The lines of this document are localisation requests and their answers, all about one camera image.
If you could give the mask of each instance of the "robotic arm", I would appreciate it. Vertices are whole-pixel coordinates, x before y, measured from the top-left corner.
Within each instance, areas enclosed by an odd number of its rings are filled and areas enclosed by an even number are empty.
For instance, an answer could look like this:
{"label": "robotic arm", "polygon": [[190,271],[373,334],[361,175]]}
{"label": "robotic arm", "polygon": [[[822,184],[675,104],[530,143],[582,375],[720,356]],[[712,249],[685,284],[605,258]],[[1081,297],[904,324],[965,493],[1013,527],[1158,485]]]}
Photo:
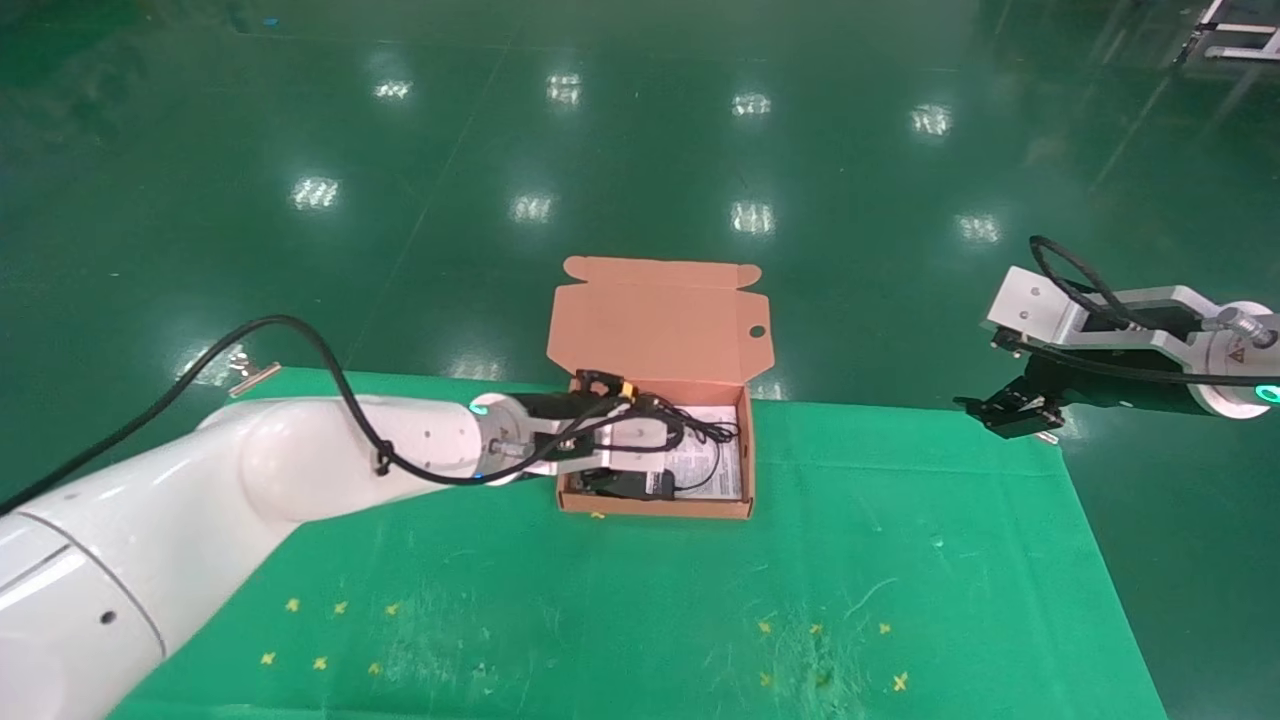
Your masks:
{"label": "robotic arm", "polygon": [[[1060,278],[1048,250],[1091,286]],[[1025,372],[965,413],[1012,438],[1062,427],[1062,407],[1138,407],[1257,418],[1280,404],[1280,316],[1258,302],[1219,305],[1184,286],[1112,292],[1082,260],[1033,237],[1042,273],[1010,268],[987,313],[992,347],[1029,355]]]}
{"label": "robotic arm", "polygon": [[[669,425],[659,419],[599,416],[598,429],[558,437],[599,400],[360,406],[401,457],[442,478],[495,475],[530,457],[540,459],[488,484],[660,470]],[[447,487],[380,461],[340,400],[293,398],[224,407],[186,437],[19,506],[0,516],[0,717],[105,716],[298,525]]]}

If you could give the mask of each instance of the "white robotic arm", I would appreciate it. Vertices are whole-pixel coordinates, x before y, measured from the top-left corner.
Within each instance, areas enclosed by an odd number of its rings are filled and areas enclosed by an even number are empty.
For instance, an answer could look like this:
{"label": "white robotic arm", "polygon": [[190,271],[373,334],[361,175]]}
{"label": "white robotic arm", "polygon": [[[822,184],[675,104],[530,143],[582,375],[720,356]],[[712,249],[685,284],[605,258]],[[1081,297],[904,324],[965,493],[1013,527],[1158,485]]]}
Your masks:
{"label": "white robotic arm", "polygon": [[[556,396],[360,406],[399,456],[461,479],[512,468],[567,424],[531,416],[538,397]],[[664,438],[645,418],[596,434],[630,447]],[[105,716],[302,523],[451,487],[396,466],[379,474],[375,455],[337,398],[242,402],[0,516],[0,717]],[[588,448],[526,473],[654,462],[660,454]]]}

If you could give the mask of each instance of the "green mat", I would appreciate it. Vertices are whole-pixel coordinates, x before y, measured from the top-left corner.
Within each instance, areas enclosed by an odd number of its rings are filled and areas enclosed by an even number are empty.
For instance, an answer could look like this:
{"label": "green mat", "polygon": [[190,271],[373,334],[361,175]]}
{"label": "green mat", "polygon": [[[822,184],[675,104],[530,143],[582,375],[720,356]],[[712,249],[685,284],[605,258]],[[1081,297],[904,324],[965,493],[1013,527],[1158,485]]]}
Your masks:
{"label": "green mat", "polygon": [[746,523],[566,515],[539,479],[305,527],[114,717],[1165,716],[1056,448],[886,407],[756,432]]}

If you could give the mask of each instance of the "cable connector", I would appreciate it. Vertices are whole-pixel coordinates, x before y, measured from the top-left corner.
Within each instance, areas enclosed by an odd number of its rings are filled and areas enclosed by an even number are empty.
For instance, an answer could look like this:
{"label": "cable connector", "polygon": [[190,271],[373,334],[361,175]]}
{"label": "cable connector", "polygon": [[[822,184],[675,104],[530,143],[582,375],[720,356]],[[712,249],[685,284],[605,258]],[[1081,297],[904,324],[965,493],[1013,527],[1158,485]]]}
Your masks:
{"label": "cable connector", "polygon": [[374,474],[379,478],[387,475],[392,471],[392,455],[396,452],[396,446],[389,439],[384,439],[378,446],[378,455],[375,456]]}

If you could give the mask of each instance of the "black cable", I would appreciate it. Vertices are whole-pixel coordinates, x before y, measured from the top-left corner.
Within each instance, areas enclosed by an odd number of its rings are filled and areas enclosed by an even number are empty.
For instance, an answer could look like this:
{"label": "black cable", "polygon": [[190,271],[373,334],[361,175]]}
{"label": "black cable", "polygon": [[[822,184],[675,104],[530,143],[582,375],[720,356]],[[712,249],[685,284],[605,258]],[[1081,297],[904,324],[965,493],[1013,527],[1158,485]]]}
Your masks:
{"label": "black cable", "polygon": [[[1134,314],[1133,310],[1126,307],[1125,304],[1121,302],[1119,297],[1116,297],[1116,293],[1111,292],[1111,288],[1107,287],[1107,283],[1102,282],[1102,278],[1098,277],[1098,273],[1093,268],[1091,268],[1088,263],[1079,259],[1074,252],[1041,234],[1032,236],[1030,246],[1032,246],[1032,258],[1036,259],[1036,265],[1038,265],[1041,272],[1044,273],[1044,277],[1048,278],[1048,281],[1053,283],[1059,290],[1066,293],[1066,296],[1070,297],[1073,302],[1088,310],[1091,315],[1098,315],[1101,318],[1105,318],[1106,320],[1111,322],[1116,328],[1121,329],[1128,328],[1130,324],[1138,325],[1142,329],[1148,329],[1147,320],[1143,320],[1137,314]],[[1102,300],[1106,301],[1107,304],[1106,307],[1089,300],[1075,286],[1073,286],[1069,281],[1062,278],[1062,275],[1060,275],[1057,270],[1055,270],[1052,265],[1048,264],[1048,259],[1044,258],[1046,250],[1052,252],[1053,255],[1057,255],[1062,260],[1066,260],[1069,265],[1079,270],[1080,274],[1089,281],[1089,284],[1093,286],[1093,290],[1102,296]]]}
{"label": "black cable", "polygon": [[1039,355],[1046,360],[1052,360],[1060,365],[1066,365],[1069,368],[1075,368],[1076,370],[1084,370],[1087,373],[1097,373],[1100,375],[1111,375],[1115,378],[1123,378],[1126,380],[1143,380],[1148,383],[1170,383],[1170,384],[1183,384],[1183,386],[1228,386],[1228,387],[1253,387],[1265,384],[1280,384],[1280,377],[1276,375],[1201,375],[1194,373],[1174,373],[1166,370],[1146,370],[1142,368],[1128,368],[1124,365],[1115,365],[1112,363],[1098,363],[1097,360],[1089,360],[1087,357],[1079,357],[1075,355],[1069,355],[1051,347],[1041,347],[1037,345],[1029,345],[1018,340],[1006,340],[1001,343],[1001,347],[1007,350],[1021,350],[1024,352],[1030,352],[1032,355]]}
{"label": "black cable", "polygon": [[[529,457],[525,457],[524,460],[516,462],[509,468],[475,478],[451,478],[447,475],[438,475],[435,473],[419,468],[412,461],[401,456],[398,452],[396,452],[394,447],[389,441],[383,439],[378,434],[378,430],[374,429],[372,424],[370,424],[369,421],[369,418],[365,415],[365,411],[360,407],[360,402],[356,401],[356,393],[351,389],[351,384],[347,382],[346,375],[343,375],[342,365],[338,361],[338,357],[333,354],[333,350],[329,347],[329,343],[325,342],[324,337],[321,337],[315,328],[292,315],[268,315],[265,318],[250,320],[248,323],[244,323],[243,325],[236,328],[234,331],[227,333],[221,340],[215,342],[212,346],[210,346],[209,350],[201,354],[200,357],[197,357],[196,361],[192,363],[191,368],[188,368],[187,372],[183,373],[180,378],[178,378],[178,380],[173,384],[173,387],[170,387],[163,396],[160,396],[160,398],[156,400],[150,407],[143,410],[140,415],[125,423],[122,428],[119,428],[114,433],[109,434],[101,441],[81,451],[74,457],[63,462],[44,478],[36,480],[27,488],[19,491],[15,496],[4,501],[4,503],[0,503],[0,515],[5,515],[13,509],[44,495],[50,488],[52,488],[61,480],[67,479],[67,477],[69,477],[72,473],[83,468],[87,462],[92,461],[95,457],[102,455],[108,450],[123,442],[125,438],[136,433],[140,428],[154,420],[156,416],[164,413],[170,405],[173,405],[173,402],[183,393],[183,391],[191,387],[191,384],[196,380],[200,373],[204,372],[204,369],[207,368],[209,364],[212,363],[219,355],[221,355],[228,347],[230,347],[237,341],[242,340],[243,337],[248,336],[255,331],[275,324],[292,328],[298,334],[301,334],[303,340],[306,340],[320,354],[320,359],[324,363],[325,369],[329,370],[329,374],[333,377],[334,384],[338,387],[338,395],[342,397],[343,405],[346,405],[347,411],[351,413],[351,418],[352,420],[355,420],[356,427],[360,428],[361,434],[364,434],[365,438],[369,441],[369,443],[378,451],[378,459],[379,462],[383,464],[383,469],[385,469],[389,465],[394,465],[419,479],[429,480],[433,483],[447,484],[447,486],[480,486],[490,483],[493,480],[516,475],[524,473],[527,468],[550,455],[566,439],[586,436],[595,432],[600,427],[612,425],[614,423],[620,423],[622,420],[627,420],[635,416],[648,416],[648,415],[640,415],[640,413],[644,411],[635,411],[635,409],[628,409],[625,410],[623,413],[608,416],[599,423],[594,423],[590,427],[584,428],[582,424],[586,420],[605,414],[618,407],[620,405],[627,402],[627,400],[623,397],[604,397],[594,406],[588,409],[582,415],[580,415],[572,423],[561,429],[561,432],[553,436],[549,442],[543,445],[539,450],[534,451],[534,454],[531,454]],[[636,452],[645,452],[645,451],[654,452],[657,450],[658,448],[639,448],[636,450]]]}

